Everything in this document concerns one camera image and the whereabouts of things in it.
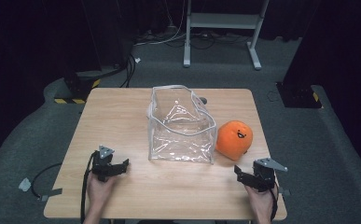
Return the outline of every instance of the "wooden table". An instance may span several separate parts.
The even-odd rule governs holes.
[[[90,154],[99,145],[116,152],[112,163],[130,159],[104,210],[103,218],[253,219],[248,195],[236,180],[234,164],[253,173],[254,159],[270,156],[252,92],[235,89],[194,89],[207,99],[217,127],[238,119],[248,124],[254,140],[237,162],[215,152],[215,164],[148,160],[146,109],[152,89],[94,89],[76,127],[54,189],[46,217],[79,217],[81,187]],[[286,217],[279,196],[277,220]]]

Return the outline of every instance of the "orange ball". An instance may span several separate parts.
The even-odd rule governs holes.
[[[252,129],[241,121],[232,120],[218,129],[215,149],[233,161],[237,161],[247,152],[252,142]]]

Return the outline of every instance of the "human hand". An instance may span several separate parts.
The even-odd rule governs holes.
[[[110,198],[110,194],[116,183],[117,177],[111,176],[106,182],[98,179],[98,176],[90,173],[87,180],[87,192],[90,198],[90,208],[84,223],[99,223],[104,207]]]
[[[95,174],[88,175],[87,191],[90,198],[90,206],[105,205],[110,198],[111,191],[116,183],[117,177],[108,177],[106,182],[102,182]]]
[[[269,190],[258,192],[258,189],[253,189],[244,185],[249,194],[249,201],[252,205],[253,212],[256,216],[258,224],[271,224],[271,214],[273,208],[273,198]],[[277,186],[272,190],[274,195],[277,195]]]

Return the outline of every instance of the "clear plastic bag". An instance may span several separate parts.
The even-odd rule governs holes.
[[[194,91],[154,87],[147,116],[149,160],[214,162],[215,120]]]

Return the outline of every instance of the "metal frame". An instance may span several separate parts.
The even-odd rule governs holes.
[[[186,43],[184,46],[184,62],[185,67],[191,66],[191,47],[190,47],[190,31],[191,27],[215,27],[215,28],[231,28],[231,29],[254,29],[251,42],[247,42],[253,66],[256,70],[261,69],[261,63],[256,52],[256,42],[261,30],[262,22],[265,18],[268,3],[270,0],[264,0],[262,9],[258,15],[239,15],[239,14],[210,14],[210,13],[191,13],[191,0],[188,0],[187,6],[187,30]]]

